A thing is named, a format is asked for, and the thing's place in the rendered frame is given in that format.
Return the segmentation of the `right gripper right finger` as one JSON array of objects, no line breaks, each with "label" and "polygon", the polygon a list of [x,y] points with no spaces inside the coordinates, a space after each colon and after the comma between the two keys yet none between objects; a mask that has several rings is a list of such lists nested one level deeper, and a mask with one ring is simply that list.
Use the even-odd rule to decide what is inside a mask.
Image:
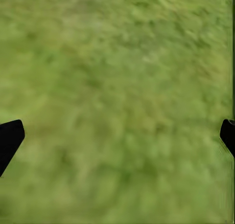
[{"label": "right gripper right finger", "polygon": [[227,116],[221,126],[220,137],[235,157],[235,120]]}]

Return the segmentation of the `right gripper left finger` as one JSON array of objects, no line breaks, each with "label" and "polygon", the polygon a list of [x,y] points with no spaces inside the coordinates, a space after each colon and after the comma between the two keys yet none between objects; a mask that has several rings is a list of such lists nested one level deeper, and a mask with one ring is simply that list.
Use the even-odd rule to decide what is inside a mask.
[{"label": "right gripper left finger", "polygon": [[20,119],[0,125],[0,177],[25,138]]}]

